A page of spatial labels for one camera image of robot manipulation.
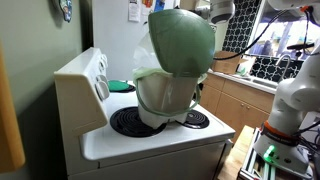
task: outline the stove knob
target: stove knob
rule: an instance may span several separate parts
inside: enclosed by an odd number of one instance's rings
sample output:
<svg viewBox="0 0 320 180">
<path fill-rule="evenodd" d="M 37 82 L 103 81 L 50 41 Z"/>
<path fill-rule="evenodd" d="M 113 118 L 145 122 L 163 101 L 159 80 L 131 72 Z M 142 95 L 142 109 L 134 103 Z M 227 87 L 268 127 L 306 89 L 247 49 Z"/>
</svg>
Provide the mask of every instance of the stove knob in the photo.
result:
<svg viewBox="0 0 320 180">
<path fill-rule="evenodd" d="M 99 81 L 95 84 L 98 96 L 101 101 L 107 99 L 109 97 L 109 88 L 108 85 L 104 81 Z"/>
</svg>

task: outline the white wall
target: white wall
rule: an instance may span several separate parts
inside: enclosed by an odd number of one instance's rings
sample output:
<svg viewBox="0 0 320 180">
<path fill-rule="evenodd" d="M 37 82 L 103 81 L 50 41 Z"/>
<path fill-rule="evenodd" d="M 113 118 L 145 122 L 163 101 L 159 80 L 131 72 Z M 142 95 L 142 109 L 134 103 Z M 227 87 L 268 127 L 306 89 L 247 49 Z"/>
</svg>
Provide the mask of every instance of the white wall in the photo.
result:
<svg viewBox="0 0 320 180">
<path fill-rule="evenodd" d="M 65 178 L 53 72 L 91 43 L 91 7 L 73 0 L 67 23 L 52 1 L 0 2 L 0 41 L 26 154 L 26 165 L 1 180 Z"/>
</svg>

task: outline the cabinet door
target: cabinet door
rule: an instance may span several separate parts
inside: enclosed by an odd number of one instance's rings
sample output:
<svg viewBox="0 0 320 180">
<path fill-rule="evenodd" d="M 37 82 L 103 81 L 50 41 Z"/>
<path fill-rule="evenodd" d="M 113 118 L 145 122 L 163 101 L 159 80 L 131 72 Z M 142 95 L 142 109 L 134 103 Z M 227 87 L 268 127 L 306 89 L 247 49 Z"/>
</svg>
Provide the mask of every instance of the cabinet door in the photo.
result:
<svg viewBox="0 0 320 180">
<path fill-rule="evenodd" d="M 220 99 L 220 95 L 220 91 L 208 85 L 204 85 L 201 93 L 200 105 L 212 114 L 215 114 Z"/>
<path fill-rule="evenodd" d="M 227 94 L 221 93 L 220 101 L 217 107 L 216 116 L 232 127 L 236 133 L 233 142 L 236 142 L 244 126 L 245 107 L 247 104 L 239 101 Z"/>
<path fill-rule="evenodd" d="M 269 118 L 269 114 L 253 106 L 245 106 L 245 117 L 243 122 L 252 128 L 261 127 L 261 124 Z"/>
</svg>

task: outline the stove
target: stove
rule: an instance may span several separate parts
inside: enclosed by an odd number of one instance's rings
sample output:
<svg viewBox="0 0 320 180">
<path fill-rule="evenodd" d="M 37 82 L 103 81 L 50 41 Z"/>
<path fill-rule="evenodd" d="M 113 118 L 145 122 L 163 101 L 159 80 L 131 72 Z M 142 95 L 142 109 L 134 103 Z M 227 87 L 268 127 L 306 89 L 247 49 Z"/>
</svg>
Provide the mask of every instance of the stove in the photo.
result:
<svg viewBox="0 0 320 180">
<path fill-rule="evenodd" d="M 231 149 L 233 129 L 197 105 L 187 123 L 152 130 L 137 115 L 136 92 L 109 93 L 106 67 L 106 56 L 90 48 L 54 73 L 69 180 L 217 175 Z M 134 125 L 128 128 L 130 121 Z M 119 133 L 123 127 L 134 137 Z"/>
</svg>

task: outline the wooden cabinet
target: wooden cabinet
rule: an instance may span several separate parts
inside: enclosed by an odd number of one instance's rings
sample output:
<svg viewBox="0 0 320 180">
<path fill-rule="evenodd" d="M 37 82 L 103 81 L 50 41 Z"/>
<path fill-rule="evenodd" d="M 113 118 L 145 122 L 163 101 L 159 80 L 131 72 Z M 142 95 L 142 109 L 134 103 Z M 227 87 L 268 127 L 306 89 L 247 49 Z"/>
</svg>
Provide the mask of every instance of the wooden cabinet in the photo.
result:
<svg viewBox="0 0 320 180">
<path fill-rule="evenodd" d="M 268 119 L 274 95 L 208 74 L 200 105 L 232 127 L 236 141 L 245 125 L 260 127 Z"/>
</svg>

